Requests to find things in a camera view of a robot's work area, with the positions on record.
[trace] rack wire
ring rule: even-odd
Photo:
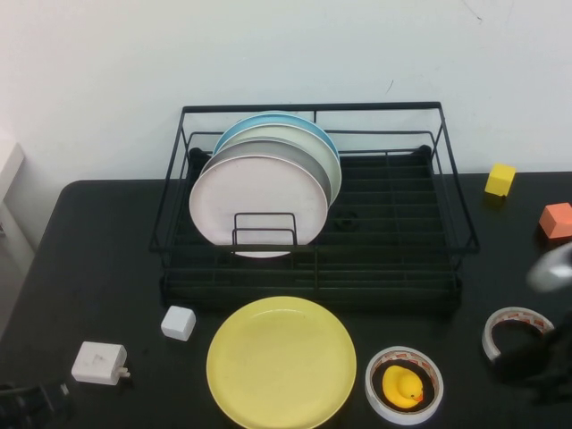
[[[349,146],[340,151],[340,195],[308,245],[297,242],[293,214],[279,214],[292,216],[290,245],[240,244],[237,218],[256,214],[236,214],[232,244],[212,245],[191,221],[192,186],[209,148],[237,114],[271,110],[309,114],[319,125],[321,118],[334,123],[347,116],[361,124],[360,129],[325,127],[339,147]],[[379,130],[387,121],[359,119],[371,113],[405,113],[411,119],[418,112],[429,114],[423,121],[432,129],[408,128],[412,125],[399,119],[399,129]],[[208,120],[189,119],[205,115]],[[364,136],[368,147],[354,144]],[[408,138],[407,145],[392,147],[388,138],[396,137]],[[254,299],[291,295],[344,309],[449,311],[459,303],[462,258],[477,252],[479,243],[440,103],[230,105],[182,109],[150,249],[162,258],[165,305],[234,309]],[[237,255],[252,251],[290,253],[267,259]]]

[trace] plate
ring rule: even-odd
[[[300,153],[305,163],[296,158]],[[298,244],[308,244],[324,227],[329,206],[323,185],[303,166],[310,161],[321,168],[310,155],[279,142],[250,142],[222,150],[190,192],[193,223],[210,242],[230,245],[235,215],[241,214],[236,217],[238,228],[265,230],[236,231],[238,244],[290,245],[293,234],[286,230],[294,230],[294,215]],[[237,252],[245,257],[288,253]]]
[[[330,202],[332,203],[338,197],[341,188],[340,160],[328,145],[325,145],[320,138],[308,130],[285,123],[258,124],[236,132],[226,139],[218,150],[232,147],[243,139],[253,139],[260,136],[288,140],[291,145],[308,152],[328,174],[332,188]]]
[[[356,351],[328,310],[293,297],[260,299],[213,338],[206,378],[214,400],[250,429],[311,428],[332,417],[356,379]]]
[[[232,125],[218,140],[216,146],[214,146],[213,153],[216,154],[223,146],[224,142],[234,136],[236,133],[241,132],[243,130],[252,128],[256,125],[267,125],[271,123],[282,123],[285,125],[291,125],[294,127],[299,127],[302,130],[309,131],[315,134],[323,143],[329,147],[332,152],[336,155],[338,160],[340,160],[340,154],[338,153],[338,149],[333,144],[332,139],[330,136],[318,127],[315,123],[308,121],[304,118],[301,118],[295,114],[288,114],[286,112],[264,112],[261,114],[256,114],[254,116],[250,116],[242,121],[238,121],[234,125]]]
[[[325,169],[302,147],[286,139],[256,136],[250,139],[237,140],[229,146],[224,145],[218,154],[205,164],[201,174],[224,159],[250,155],[267,155],[293,162],[314,176],[324,190],[328,205],[332,205],[332,185]]]

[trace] wall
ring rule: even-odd
[[[4,0],[0,130],[27,157],[7,203],[38,244],[67,183],[162,177],[181,107],[200,104],[439,100],[461,171],[569,170],[571,13],[565,0]]]

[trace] white charger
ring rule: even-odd
[[[116,385],[121,377],[130,377],[123,367],[127,350],[120,344],[83,341],[71,375],[78,382]]]

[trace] tape roll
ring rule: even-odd
[[[506,322],[507,320],[518,320],[519,322],[524,322],[525,324],[530,324],[536,328],[540,333],[545,334],[548,331],[554,329],[554,325],[550,320],[536,313],[533,310],[522,307],[506,307],[501,308],[491,314],[489,319],[486,321],[483,330],[483,350],[486,356],[493,361],[495,358],[501,355],[501,351],[497,348],[492,340],[492,328],[497,324]]]
[[[374,389],[372,377],[375,370],[388,360],[408,360],[409,362],[420,366],[427,372],[433,388],[435,389],[435,396],[427,407],[415,412],[397,411],[385,405],[377,396]],[[366,370],[366,396],[369,405],[372,406],[374,411],[383,417],[385,420],[395,423],[397,425],[417,425],[423,423],[437,411],[439,404],[443,398],[443,379],[441,372],[437,365],[426,355],[418,350],[409,347],[389,347],[377,353],[372,360],[369,361]]]

